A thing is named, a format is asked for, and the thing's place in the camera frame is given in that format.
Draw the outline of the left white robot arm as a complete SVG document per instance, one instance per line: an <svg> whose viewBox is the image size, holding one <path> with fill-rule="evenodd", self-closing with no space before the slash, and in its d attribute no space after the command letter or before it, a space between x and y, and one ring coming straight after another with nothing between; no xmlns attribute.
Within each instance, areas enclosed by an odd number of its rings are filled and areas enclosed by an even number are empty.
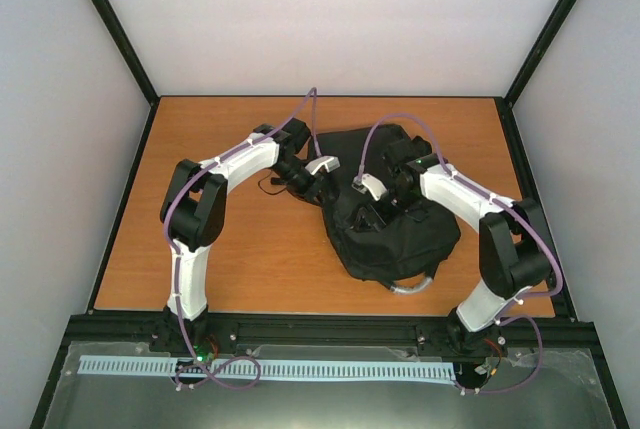
<svg viewBox="0 0 640 429"><path fill-rule="evenodd" d="M338 156L318 149L317 136L291 118L278 127L255 128L218 156L176 165L160 219L172 263L165 312L174 325L172 337L184 350L197 351L208 339L208 259L224 227L229 193L259 171L273 169L295 195L312 201L326 175L341 164Z"/></svg>

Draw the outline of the black student backpack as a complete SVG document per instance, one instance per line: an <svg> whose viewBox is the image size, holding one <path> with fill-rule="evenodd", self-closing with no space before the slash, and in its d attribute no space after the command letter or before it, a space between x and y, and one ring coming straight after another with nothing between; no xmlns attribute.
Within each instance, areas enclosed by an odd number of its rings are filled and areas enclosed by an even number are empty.
<svg viewBox="0 0 640 429"><path fill-rule="evenodd" d="M395 294L424 291L461 237L456 217L438 204L422 201L380 232L356 232L352 213L368 198L352 187L352 181L364 162L366 173L391 185L387 149L402 143L415 155L428 155L431 144L419 136L410 137L398 124L381 125L373 134L367 128L325 132L317 139L321 153L341 161L329 173L333 200L318 205L329 241L347 273L354 279L378 282Z"/></svg>

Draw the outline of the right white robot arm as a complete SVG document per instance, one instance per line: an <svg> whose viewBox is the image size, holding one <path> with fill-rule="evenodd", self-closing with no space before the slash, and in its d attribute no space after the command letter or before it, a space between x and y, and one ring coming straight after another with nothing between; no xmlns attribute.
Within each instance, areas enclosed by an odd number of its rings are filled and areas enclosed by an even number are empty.
<svg viewBox="0 0 640 429"><path fill-rule="evenodd" d="M537 296L549 276L563 281L549 246L549 229L538 203L514 200L476 183L439 149L415 155L404 144L387 149L391 185L366 173L361 162L353 186L368 198L355 216L359 226L380 231L411 205L429 201L462 219L478 235L480 280L447 318L452 349L470 352L479 335L501 323L503 313Z"/></svg>

